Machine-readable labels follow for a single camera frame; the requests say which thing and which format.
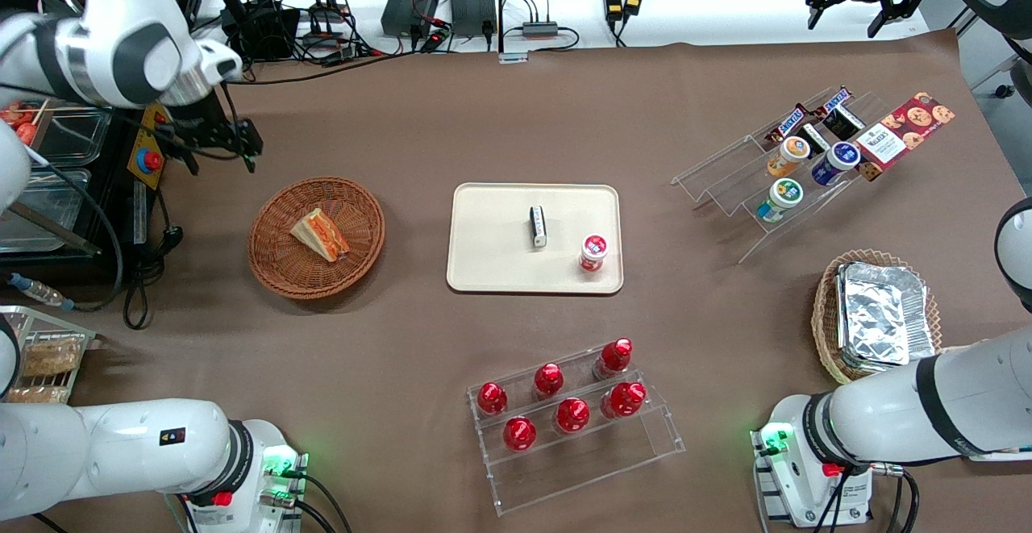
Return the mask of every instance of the brown paper tablecloth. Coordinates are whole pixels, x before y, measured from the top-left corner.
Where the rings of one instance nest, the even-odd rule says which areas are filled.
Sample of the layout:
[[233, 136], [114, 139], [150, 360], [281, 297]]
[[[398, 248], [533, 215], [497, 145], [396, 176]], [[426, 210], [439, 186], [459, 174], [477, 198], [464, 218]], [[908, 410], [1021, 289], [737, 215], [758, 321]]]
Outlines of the brown paper tablecloth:
[[[890, 106], [928, 91], [957, 120], [736, 265], [759, 228], [712, 205], [694, 211], [671, 178], [839, 84]], [[782, 397], [834, 387], [809, 317], [821, 270], [849, 249], [889, 251], [917, 269], [939, 302], [946, 345], [1030, 322], [993, 259], [996, 224], [1022, 193], [961, 77], [952, 32], [534, 54], [511, 66], [492, 55], [419, 56], [232, 92], [265, 139], [258, 174], [202, 161], [199, 177], [167, 177], [186, 240], [151, 289], [154, 324], [130, 332], [114, 308], [73, 318], [108, 344], [86, 356], [72, 402], [185, 397], [268, 419], [312, 452], [312, 473], [356, 533], [759, 531], [746, 433]], [[320, 175], [357, 181], [380, 199], [386, 245], [355, 289], [294, 303], [251, 276], [248, 228], [279, 189]], [[467, 181], [616, 188], [622, 290], [451, 291], [452, 191]], [[622, 335], [637, 342], [636, 362], [669, 401], [687, 452], [497, 519], [464, 388]], [[915, 470], [916, 530], [1027, 531], [1028, 471], [961, 461]], [[877, 521], [851, 531], [883, 530], [893, 485], [876, 481]], [[75, 533], [174, 530], [150, 493], [50, 514]]]

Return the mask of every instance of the wicker basket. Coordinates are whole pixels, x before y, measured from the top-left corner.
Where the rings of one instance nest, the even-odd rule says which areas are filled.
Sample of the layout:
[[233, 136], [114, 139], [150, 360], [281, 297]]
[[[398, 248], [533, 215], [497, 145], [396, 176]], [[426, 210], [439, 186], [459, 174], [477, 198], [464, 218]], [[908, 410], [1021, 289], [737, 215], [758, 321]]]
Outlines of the wicker basket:
[[[862, 261], [880, 266], [904, 266], [913, 272], [917, 278], [921, 275], [910, 269], [906, 262], [893, 257], [889, 253], [881, 251], [849, 251], [839, 256], [832, 264], [828, 265], [817, 285], [817, 293], [813, 300], [813, 318], [810, 325], [813, 327], [813, 339], [817, 344], [817, 354], [820, 355], [820, 363], [825, 365], [829, 374], [840, 384], [859, 380], [870, 372], [863, 372], [848, 368], [839, 356], [838, 350], [838, 289], [835, 285], [835, 276], [838, 275], [838, 268], [841, 264]], [[931, 291], [925, 304], [925, 316], [928, 318], [928, 328], [932, 332], [932, 344], [935, 352], [942, 350], [942, 330], [939, 325], [939, 306], [935, 303], [935, 297]]]
[[[290, 234], [316, 207], [336, 223], [351, 247], [338, 261], [326, 261]], [[294, 300], [318, 300], [361, 279], [383, 245], [384, 215], [377, 199], [351, 181], [319, 177], [288, 186], [262, 207], [251, 227], [248, 260], [266, 289]]]

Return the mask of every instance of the red bottle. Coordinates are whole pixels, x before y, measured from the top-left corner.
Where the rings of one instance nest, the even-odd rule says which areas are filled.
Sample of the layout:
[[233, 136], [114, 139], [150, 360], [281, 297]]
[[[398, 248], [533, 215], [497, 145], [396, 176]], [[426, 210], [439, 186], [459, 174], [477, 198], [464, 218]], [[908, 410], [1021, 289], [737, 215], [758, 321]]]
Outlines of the red bottle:
[[516, 418], [509, 418], [509, 421], [506, 422], [502, 438], [506, 441], [506, 448], [513, 452], [522, 452], [538, 439], [538, 429], [534, 428], [534, 422], [530, 420], [523, 416], [516, 416]]
[[534, 396], [548, 400], [562, 388], [562, 370], [555, 364], [545, 364], [534, 375]]
[[648, 394], [640, 382], [620, 382], [602, 397], [602, 415], [610, 420], [633, 415], [637, 412]]
[[600, 380], [608, 380], [615, 377], [620, 372], [631, 366], [631, 351], [635, 348], [627, 338], [620, 338], [613, 343], [606, 344], [599, 354], [599, 359], [594, 363], [594, 377]]
[[555, 430], [559, 434], [573, 434], [586, 427], [590, 417], [587, 402], [579, 398], [568, 398], [555, 409]]
[[509, 404], [509, 397], [498, 384], [487, 382], [480, 386], [480, 393], [477, 394], [477, 406], [480, 406], [480, 409], [488, 416], [505, 412], [507, 404]]

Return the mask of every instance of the white table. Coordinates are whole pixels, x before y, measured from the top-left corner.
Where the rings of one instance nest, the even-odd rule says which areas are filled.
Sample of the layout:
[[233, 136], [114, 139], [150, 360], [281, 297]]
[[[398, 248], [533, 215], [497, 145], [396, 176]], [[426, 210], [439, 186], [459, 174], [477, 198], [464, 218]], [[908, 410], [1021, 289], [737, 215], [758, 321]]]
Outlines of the white table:
[[[358, 29], [377, 49], [393, 52], [397, 39], [385, 37], [380, 15], [386, 0], [349, 0], [358, 20]], [[546, 0], [535, 0], [545, 18]], [[287, 0], [293, 6], [307, 6], [307, 0]], [[203, 20], [215, 15], [222, 0], [204, 0]], [[804, 0], [643, 0], [641, 14], [633, 18], [623, 34], [630, 45], [654, 46], [676, 42], [697, 45], [800, 43], [818, 41], [867, 40], [867, 26], [879, 10], [876, 4], [843, 3], [825, 11], [816, 28], [806, 28], [809, 9]], [[437, 17], [448, 21], [451, 11], [445, 2]], [[561, 27], [578, 30], [578, 48], [609, 48], [614, 45], [612, 34], [603, 21], [602, 0], [551, 0], [551, 18]], [[506, 3], [504, 27], [509, 29], [526, 21], [526, 7], [518, 0]], [[914, 17], [885, 25], [877, 40], [899, 39], [928, 31], [920, 11]], [[506, 37], [507, 52], [563, 44], [562, 39], [528, 41], [518, 32]], [[452, 51], [483, 52], [483, 38], [465, 41], [456, 39]], [[497, 50], [497, 40], [492, 51]]]

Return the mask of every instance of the aluminum foil container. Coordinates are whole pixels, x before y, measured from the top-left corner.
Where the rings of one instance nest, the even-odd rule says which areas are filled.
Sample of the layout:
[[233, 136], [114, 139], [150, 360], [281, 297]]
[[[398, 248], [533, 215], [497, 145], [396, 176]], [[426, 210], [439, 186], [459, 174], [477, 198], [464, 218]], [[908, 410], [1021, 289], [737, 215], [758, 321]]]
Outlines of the aluminum foil container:
[[839, 266], [839, 350], [848, 367], [882, 372], [935, 353], [925, 316], [928, 289], [901, 266]]

